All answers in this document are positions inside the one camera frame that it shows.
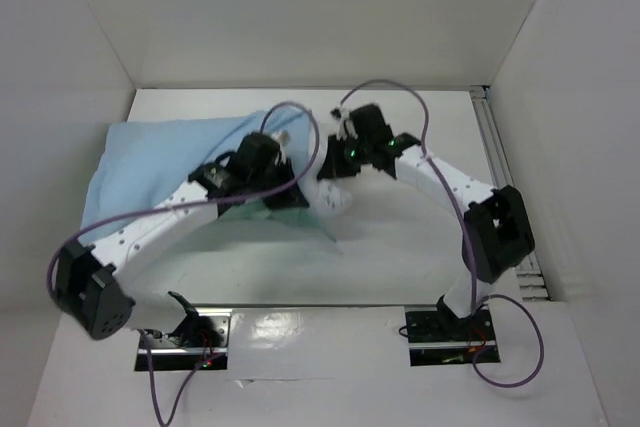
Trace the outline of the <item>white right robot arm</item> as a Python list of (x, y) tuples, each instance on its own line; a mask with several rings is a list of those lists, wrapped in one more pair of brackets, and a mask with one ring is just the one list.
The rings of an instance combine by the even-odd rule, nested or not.
[(394, 134), (374, 103), (352, 111), (335, 108), (331, 116), (339, 127), (328, 137), (320, 179), (354, 177), (371, 166), (425, 194), (461, 222), (465, 270), (438, 300), (436, 316), (441, 335), (460, 338), (494, 284), (535, 248), (520, 191), (478, 181), (434, 156), (415, 136)]

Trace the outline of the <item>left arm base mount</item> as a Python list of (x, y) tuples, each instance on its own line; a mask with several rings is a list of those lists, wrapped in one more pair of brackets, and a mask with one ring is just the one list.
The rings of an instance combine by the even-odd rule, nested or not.
[(134, 370), (191, 371), (197, 363), (204, 371), (226, 370), (231, 310), (196, 305), (174, 291), (168, 296), (179, 305), (180, 322), (170, 331), (144, 330)]

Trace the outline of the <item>white pillow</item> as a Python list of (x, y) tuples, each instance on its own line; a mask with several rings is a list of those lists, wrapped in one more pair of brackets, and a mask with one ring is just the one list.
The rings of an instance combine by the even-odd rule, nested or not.
[(301, 154), (295, 159), (296, 173), (301, 172), (311, 161), (306, 174), (298, 186), (310, 209), (317, 217), (334, 217), (348, 210), (351, 194), (333, 180), (318, 179), (321, 168), (328, 159), (329, 132), (316, 119), (309, 123), (308, 139), (303, 143)]

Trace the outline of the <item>light blue pillowcase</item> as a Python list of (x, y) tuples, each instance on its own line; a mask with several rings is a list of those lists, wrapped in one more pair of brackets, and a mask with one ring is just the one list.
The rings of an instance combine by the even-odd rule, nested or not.
[[(286, 156), (295, 159), (308, 139), (309, 118), (292, 107), (272, 115), (256, 111), (242, 117), (126, 122), (112, 125), (105, 150), (88, 187), (81, 225), (89, 244), (128, 225), (120, 216), (149, 210), (167, 199), (200, 165), (236, 149), (253, 131), (285, 131), (290, 136)], [(290, 226), (313, 227), (323, 217), (309, 208), (270, 212), (262, 203), (230, 211), (232, 220), (275, 220)]]

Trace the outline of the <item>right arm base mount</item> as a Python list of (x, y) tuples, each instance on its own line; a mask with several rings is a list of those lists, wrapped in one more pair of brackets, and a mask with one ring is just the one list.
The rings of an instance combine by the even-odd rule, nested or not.
[(398, 334), (408, 342), (412, 367), (471, 364), (476, 353), (480, 353), (478, 363), (501, 361), (487, 307), (481, 308), (469, 324), (453, 332), (441, 325), (434, 306), (408, 308)]

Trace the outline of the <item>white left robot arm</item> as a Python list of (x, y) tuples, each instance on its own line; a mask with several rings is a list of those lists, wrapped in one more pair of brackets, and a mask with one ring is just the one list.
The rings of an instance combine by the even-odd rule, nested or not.
[(285, 131), (252, 132), (236, 150), (197, 167), (155, 208), (126, 215), (129, 223), (118, 231), (89, 245), (78, 236), (66, 241), (51, 269), (55, 304), (91, 339), (106, 339), (134, 312), (126, 280), (182, 238), (245, 204), (306, 206), (284, 152), (288, 142)]

